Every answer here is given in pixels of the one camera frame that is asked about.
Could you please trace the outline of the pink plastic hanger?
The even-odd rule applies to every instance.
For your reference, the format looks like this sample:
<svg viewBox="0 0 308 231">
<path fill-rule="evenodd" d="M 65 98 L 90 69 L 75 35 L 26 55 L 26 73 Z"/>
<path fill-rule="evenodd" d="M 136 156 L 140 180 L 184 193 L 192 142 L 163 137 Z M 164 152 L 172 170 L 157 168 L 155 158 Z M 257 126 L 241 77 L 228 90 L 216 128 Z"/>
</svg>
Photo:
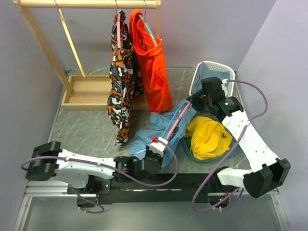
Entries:
<svg viewBox="0 0 308 231">
<path fill-rule="evenodd" d="M 173 110 L 163 113 L 163 118 L 171 118 L 160 137 L 168 141 L 169 145 L 178 143 L 178 141 L 185 135 L 186 127 L 195 114 L 196 111 L 187 100 L 183 100 Z"/>
</svg>

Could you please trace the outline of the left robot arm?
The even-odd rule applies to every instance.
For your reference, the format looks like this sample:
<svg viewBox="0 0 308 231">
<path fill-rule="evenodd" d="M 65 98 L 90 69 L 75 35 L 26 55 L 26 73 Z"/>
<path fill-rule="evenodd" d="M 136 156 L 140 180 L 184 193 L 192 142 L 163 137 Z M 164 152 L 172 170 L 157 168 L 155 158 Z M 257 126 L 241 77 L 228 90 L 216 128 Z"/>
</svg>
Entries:
<svg viewBox="0 0 308 231">
<path fill-rule="evenodd" d="M 149 147 L 143 159 L 134 156 L 97 158 L 62 149 L 60 142 L 52 141 L 34 148 L 32 161 L 26 168 L 26 179 L 59 180 L 91 193 L 96 187 L 94 177 L 117 182 L 143 181 L 161 170 L 162 161 L 163 155 Z"/>
</svg>

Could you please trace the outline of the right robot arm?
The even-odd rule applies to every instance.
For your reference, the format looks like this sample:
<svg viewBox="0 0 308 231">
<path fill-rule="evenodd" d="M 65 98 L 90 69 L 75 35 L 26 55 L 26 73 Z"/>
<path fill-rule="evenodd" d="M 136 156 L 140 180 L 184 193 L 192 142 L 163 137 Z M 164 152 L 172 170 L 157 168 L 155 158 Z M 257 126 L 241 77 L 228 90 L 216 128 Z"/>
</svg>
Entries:
<svg viewBox="0 0 308 231">
<path fill-rule="evenodd" d="M 211 187 L 217 192 L 233 186 L 244 188 L 252 197 L 259 198 L 283 185 L 291 164 L 286 158 L 280 159 L 265 144 L 237 98 L 226 97 L 222 86 L 228 82 L 218 77 L 205 78 L 201 81 L 201 90 L 188 100 L 197 111 L 208 109 L 218 119 L 235 138 L 235 146 L 240 146 L 251 168 L 216 167 L 208 178 L 212 178 Z"/>
</svg>

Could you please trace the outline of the light blue shorts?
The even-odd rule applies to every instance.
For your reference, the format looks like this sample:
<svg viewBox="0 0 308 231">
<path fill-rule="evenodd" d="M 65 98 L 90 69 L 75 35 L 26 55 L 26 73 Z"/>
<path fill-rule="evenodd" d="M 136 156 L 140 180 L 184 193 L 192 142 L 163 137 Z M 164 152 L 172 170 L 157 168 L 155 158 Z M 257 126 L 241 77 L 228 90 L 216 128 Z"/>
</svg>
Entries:
<svg viewBox="0 0 308 231">
<path fill-rule="evenodd" d="M 130 148 L 129 154 L 138 159 L 143 159 L 145 157 L 145 149 L 148 144 L 152 141 L 152 137 L 162 137 L 166 138 L 173 124 L 180 116 L 182 110 L 188 104 L 187 100 L 183 100 L 179 103 L 174 109 L 162 113 L 157 114 L 152 112 L 149 117 L 149 126 L 152 128 L 151 130 L 140 129 L 135 133 L 135 140 Z M 175 151 L 179 141 L 184 137 L 186 132 L 186 127 L 195 116 L 196 111 L 190 106 L 183 117 L 181 118 L 177 128 L 177 131 L 174 131 L 171 138 L 168 140 L 169 147 Z"/>
</svg>

